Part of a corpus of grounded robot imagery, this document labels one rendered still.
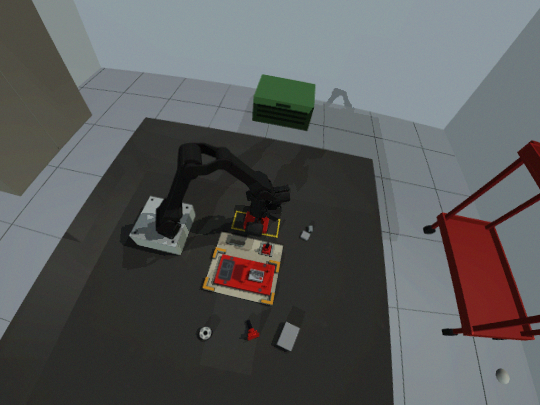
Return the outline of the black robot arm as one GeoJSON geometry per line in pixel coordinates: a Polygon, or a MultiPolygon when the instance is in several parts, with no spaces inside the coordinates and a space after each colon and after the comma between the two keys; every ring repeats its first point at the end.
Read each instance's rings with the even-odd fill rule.
{"type": "Polygon", "coordinates": [[[250,191],[246,192],[247,200],[251,201],[254,208],[263,209],[267,205],[262,218],[267,217],[273,221],[281,218],[281,203],[290,201],[288,185],[273,187],[266,174],[252,170],[224,146],[185,143],[179,147],[177,170],[168,197],[156,208],[155,221],[158,234],[173,239],[179,233],[181,224],[177,222],[180,222],[183,216],[182,200],[190,180],[220,169],[224,169],[248,186],[250,191]],[[202,164],[201,154],[216,157],[216,160],[202,164]]]}

